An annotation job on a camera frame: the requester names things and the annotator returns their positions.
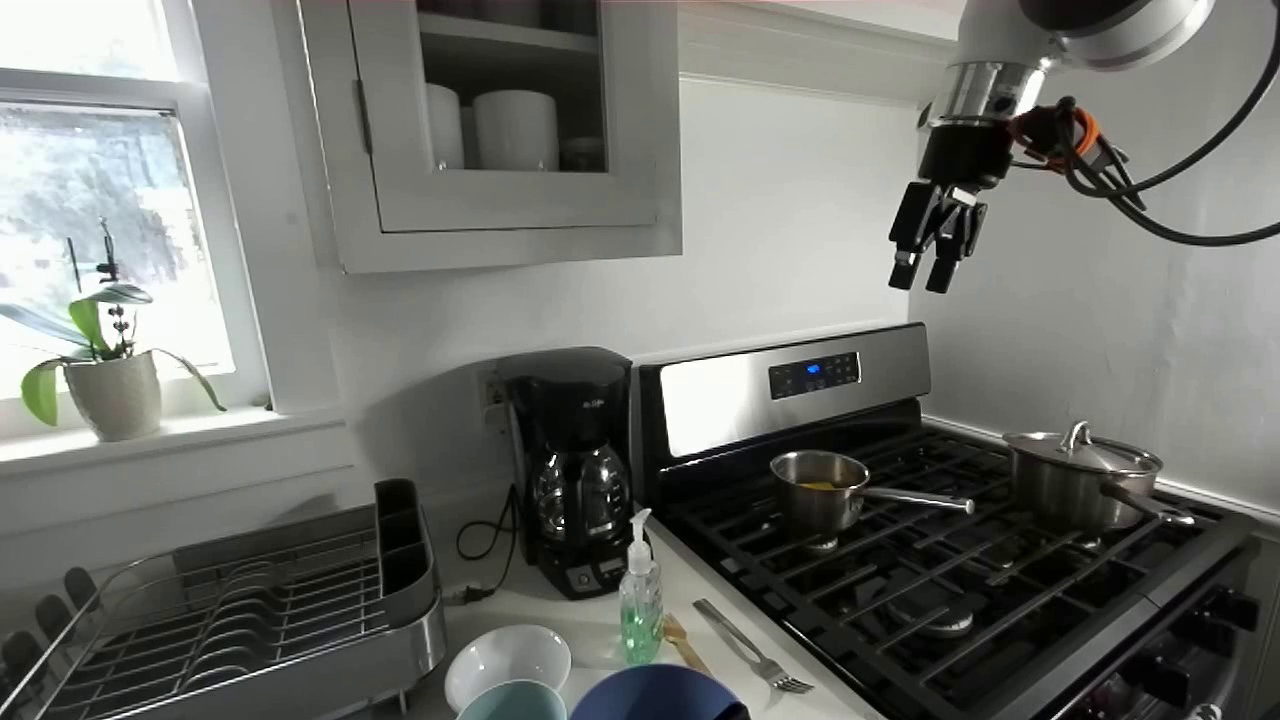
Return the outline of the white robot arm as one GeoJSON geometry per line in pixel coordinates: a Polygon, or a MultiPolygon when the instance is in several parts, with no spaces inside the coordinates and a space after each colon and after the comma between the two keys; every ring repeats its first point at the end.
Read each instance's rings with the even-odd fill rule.
{"type": "Polygon", "coordinates": [[[1057,63],[1136,67],[1194,41],[1215,0],[963,0],[946,93],[926,121],[917,181],[892,215],[892,289],[909,289],[937,252],[929,289],[946,291],[984,225],[984,193],[1011,170],[1011,148],[1050,156],[1036,131],[1039,88],[1057,63]]]}

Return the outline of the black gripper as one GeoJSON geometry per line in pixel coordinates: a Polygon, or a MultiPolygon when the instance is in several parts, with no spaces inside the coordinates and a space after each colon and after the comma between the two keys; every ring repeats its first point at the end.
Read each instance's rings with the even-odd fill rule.
{"type": "Polygon", "coordinates": [[[892,215],[892,289],[909,289],[920,270],[926,241],[937,260],[929,272],[933,291],[950,291],[961,260],[975,247],[984,204],[940,202],[940,193],[990,193],[1011,170],[1011,131],[998,126],[937,126],[926,146],[917,181],[905,190],[892,215]]]}

